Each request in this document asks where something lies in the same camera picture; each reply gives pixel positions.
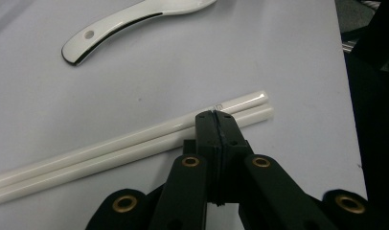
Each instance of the white table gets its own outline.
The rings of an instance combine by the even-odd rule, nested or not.
[[[138,0],[0,0],[0,173],[265,90],[274,119],[242,129],[309,195],[366,196],[332,0],[220,0],[119,32],[81,66],[63,44]],[[165,182],[171,150],[0,205],[0,229],[84,229],[111,193]],[[242,229],[236,205],[207,229]]]

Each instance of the white spoon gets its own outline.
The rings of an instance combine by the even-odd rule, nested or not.
[[[75,34],[62,48],[63,58],[79,65],[110,36],[137,22],[156,16],[199,11],[217,0],[146,0],[118,11]]]

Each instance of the spoon handle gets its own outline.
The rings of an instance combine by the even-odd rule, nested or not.
[[[120,30],[137,22],[161,16],[153,1],[144,1],[99,20],[70,38],[62,48],[63,58],[79,65],[96,47]]]

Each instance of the chopstick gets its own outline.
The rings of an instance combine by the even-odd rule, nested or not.
[[[266,120],[272,117],[272,115],[273,108],[269,104],[263,104],[235,113],[233,117],[236,119],[239,127],[245,127]],[[195,127],[192,126],[132,147],[117,150],[72,166],[11,184],[0,188],[0,203],[180,147],[183,145],[183,140],[194,138]]]
[[[193,127],[195,125],[195,115],[205,110],[216,109],[233,114],[239,111],[243,111],[244,109],[264,104],[267,102],[267,100],[268,98],[266,94],[263,91],[258,91],[225,103],[200,109],[198,111],[156,126],[144,128],[124,136],[101,142],[99,144],[72,150],[53,158],[33,163],[10,172],[5,172],[0,174],[0,188],[42,175],[44,173],[59,170],[61,168],[68,167],[112,151],[122,150],[124,148],[128,148],[151,139],[158,138],[160,136],[164,136],[188,127]]]

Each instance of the white stick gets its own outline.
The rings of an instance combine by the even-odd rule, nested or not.
[[[266,120],[269,117],[272,117],[272,115],[273,108],[269,104],[264,104],[233,114],[233,117],[236,119],[239,127],[244,127]],[[183,145],[183,140],[194,138],[195,128],[185,128],[145,143],[114,151],[54,172],[48,172],[3,187],[0,189],[0,203],[52,188],[93,173],[99,173],[115,168],[132,161],[152,156],[156,153],[180,147]]]
[[[205,110],[216,109],[229,114],[243,111],[261,104],[265,104],[268,98],[263,91],[248,94],[237,99],[217,104],[208,108],[200,109],[185,116],[167,121],[101,142],[89,147],[72,150],[62,155],[55,156],[31,165],[0,174],[0,188],[29,179],[44,173],[52,172],[68,167],[79,162],[92,159],[112,151],[122,150],[170,133],[195,125],[195,115]]]

